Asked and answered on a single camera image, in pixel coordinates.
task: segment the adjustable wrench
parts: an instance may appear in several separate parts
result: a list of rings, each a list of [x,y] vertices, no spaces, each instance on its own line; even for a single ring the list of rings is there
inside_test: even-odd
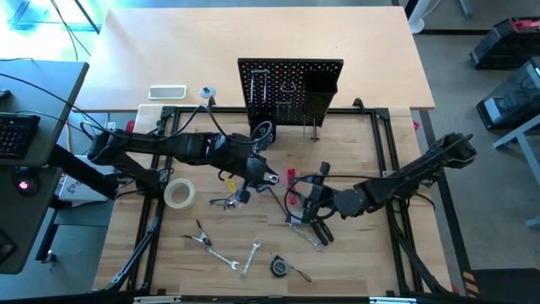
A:
[[[241,279],[243,280],[247,279],[247,270],[249,270],[250,268],[251,260],[253,259],[253,256],[255,255],[255,251],[260,246],[261,246],[261,243],[259,242],[259,240],[257,239],[253,240],[253,248],[251,249],[250,257],[247,259],[247,263],[246,263],[246,266],[244,267],[244,271],[242,271],[242,273],[240,274]]]
[[[225,258],[224,256],[222,256],[221,254],[215,252],[210,246],[206,246],[204,248],[204,251],[205,252],[208,252],[208,253],[211,253],[213,254],[214,256],[218,257],[219,259],[221,259],[222,261],[226,262],[228,265],[230,265],[230,268],[233,269],[233,270],[237,270],[236,268],[236,265],[238,265],[239,263],[236,262],[236,261],[229,261],[227,258]]]
[[[315,250],[321,251],[322,248],[324,248],[324,245],[322,245],[319,241],[315,240],[313,237],[309,236],[302,230],[298,229],[298,227],[294,224],[290,224],[290,229],[292,229],[294,232],[298,233],[299,236],[302,236],[306,241],[310,242],[314,247]]]

